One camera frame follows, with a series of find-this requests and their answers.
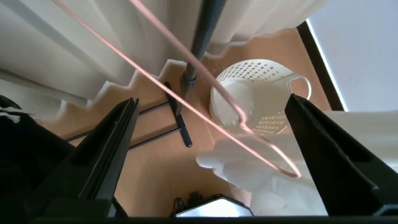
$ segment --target copper wire hanger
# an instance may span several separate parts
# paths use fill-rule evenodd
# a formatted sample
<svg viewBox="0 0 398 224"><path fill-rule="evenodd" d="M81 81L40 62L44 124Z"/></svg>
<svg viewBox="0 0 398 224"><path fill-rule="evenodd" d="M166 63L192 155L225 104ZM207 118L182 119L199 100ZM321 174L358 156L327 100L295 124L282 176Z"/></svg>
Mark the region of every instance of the copper wire hanger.
<svg viewBox="0 0 398 224"><path fill-rule="evenodd" d="M186 106L189 110L194 112L196 115L198 115L201 119L212 125L214 128L216 128L219 132L223 133L225 136L230 138L232 141L234 141L236 144L240 145L242 148L250 152L252 155L256 156L258 159L261 161L265 162L272 168L276 169L277 171L293 178L300 178L302 175L297 168L297 166L294 164L294 162L286 156L281 149L279 149L278 146L275 144L271 143L268 139L260 136L259 134L255 133L252 129L250 129L246 125L247 117L243 111L243 109L237 104L237 102L234 100L234 98L222 87L217 80L213 77L213 75L207 70L207 68L193 55L191 52L176 38L176 36L171 33L171 31L164 26L162 22L158 20L158 18L153 15L153 13L148 10L148 8L143 5L139 0L129 0L139 12L142 13L143 16L145 16L163 35L166 37L169 42L174 45L175 48L177 48L184 56L185 58L198 70L198 73L203 75L208 82L214 87L220 95L228 102L229 105L235 110L235 112L239 116L239 127L248 135L253 137L254 139L258 140L259 142L265 144L266 146L270 147L273 149L278 155L283 158L283 160L288 163L288 165L293 169L294 172L289 172L283 168L280 168L267 159L263 158L258 152L255 150L251 149L247 145L243 144L241 141L236 139L233 135L231 135L229 132L227 132L225 129L223 129L221 126L218 126L216 123L214 123L211 119L207 118L205 115L200 113L198 110L196 110L193 106L191 106L189 103L187 103L184 99L179 97L176 93L174 93L172 90L168 89L163 83L158 81L158 79L154 78L149 72L145 71L143 68L141 68L138 64L136 64L133 60L131 60L129 57L125 56L120 50L118 50L115 46L113 46L111 43L109 43L104 37L99 35L95 30L93 30L87 23L85 23L83 20L81 20L75 13L73 13L72 10L70 10L68 7L66 7L64 4L62 4L59 0L52 0L56 5L58 5L62 10L64 10L69 16L74 18L79 24L81 24L83 27L85 27L88 31L90 31L94 36L99 38L104 44L106 44L110 49L112 49L115 53L117 53L120 57L122 57L127 63L131 64L134 68L136 68L138 71L140 71L145 77L147 77L150 81L155 83L159 88L161 88L163 91L168 93L170 96L175 98L178 102L180 102L182 105Z"/></svg>

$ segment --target black metal pole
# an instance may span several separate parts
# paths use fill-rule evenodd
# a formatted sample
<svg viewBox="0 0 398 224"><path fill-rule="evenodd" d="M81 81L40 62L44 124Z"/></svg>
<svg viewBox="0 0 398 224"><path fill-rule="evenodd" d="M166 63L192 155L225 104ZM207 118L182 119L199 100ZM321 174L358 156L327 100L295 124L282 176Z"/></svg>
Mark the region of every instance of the black metal pole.
<svg viewBox="0 0 398 224"><path fill-rule="evenodd" d="M216 28L218 19L223 11L226 0L203 0L195 36L191 46L191 53L201 60L205 54L205 50L214 29ZM195 85L197 71L188 63L185 73L180 80L181 97L185 98ZM181 104L178 104L177 114L181 112Z"/></svg>

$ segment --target wooden floor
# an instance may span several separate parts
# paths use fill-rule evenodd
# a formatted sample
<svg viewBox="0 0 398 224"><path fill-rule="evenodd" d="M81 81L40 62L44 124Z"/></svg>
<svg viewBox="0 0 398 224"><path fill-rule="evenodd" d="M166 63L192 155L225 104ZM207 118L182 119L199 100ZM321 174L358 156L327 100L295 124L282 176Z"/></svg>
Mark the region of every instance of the wooden floor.
<svg viewBox="0 0 398 224"><path fill-rule="evenodd" d="M203 63L217 76L228 66L247 59L265 58L285 65L305 75L313 87L311 101L322 110L330 106L320 86L305 47L296 29L283 30L267 37L256 37L242 46L231 46L222 56L207 56ZM178 80L184 70L181 63L169 62L160 79L169 81L178 90ZM299 95L307 94L304 82L293 83ZM164 102L164 93L141 75L136 75L129 86L110 84L99 94L90 109L66 105L64 114L57 120L41 122L47 129L63 138L82 133L95 125L122 100L139 98L145 109ZM188 102L208 115L210 86L198 77L195 91ZM186 198L190 192L199 191L204 196L223 193L247 202L249 195L217 178L212 170L199 167L195 156L210 151L223 135L207 125L186 108L182 111L193 146L186 148L179 133L171 134L128 152L116 190L116 198L130 216L167 216L172 211L175 197ZM165 107L139 117L132 144L176 127L171 109Z"/></svg>

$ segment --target wall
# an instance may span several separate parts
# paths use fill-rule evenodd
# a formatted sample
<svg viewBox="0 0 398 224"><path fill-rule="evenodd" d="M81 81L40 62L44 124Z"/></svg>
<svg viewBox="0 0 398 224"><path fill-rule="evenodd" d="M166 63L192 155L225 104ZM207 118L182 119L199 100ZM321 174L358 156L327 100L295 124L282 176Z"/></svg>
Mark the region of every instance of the wall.
<svg viewBox="0 0 398 224"><path fill-rule="evenodd" d="M398 110L398 1L332 0L307 22L345 110Z"/></svg>

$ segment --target curtain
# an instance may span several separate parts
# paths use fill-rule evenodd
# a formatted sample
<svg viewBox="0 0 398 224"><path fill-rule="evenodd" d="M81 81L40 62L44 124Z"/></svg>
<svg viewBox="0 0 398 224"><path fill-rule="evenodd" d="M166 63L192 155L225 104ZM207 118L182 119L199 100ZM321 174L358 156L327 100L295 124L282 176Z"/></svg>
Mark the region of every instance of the curtain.
<svg viewBox="0 0 398 224"><path fill-rule="evenodd" d="M154 75L167 59L183 59L127 0L62 2ZM190 47L200 0L142 2ZM296 27L327 2L227 0L208 49L215 54L230 42ZM93 100L106 82L126 86L134 74L133 67L44 0L0 0L0 68L0 79L38 92L27 96L32 100L41 94L80 106Z"/></svg>

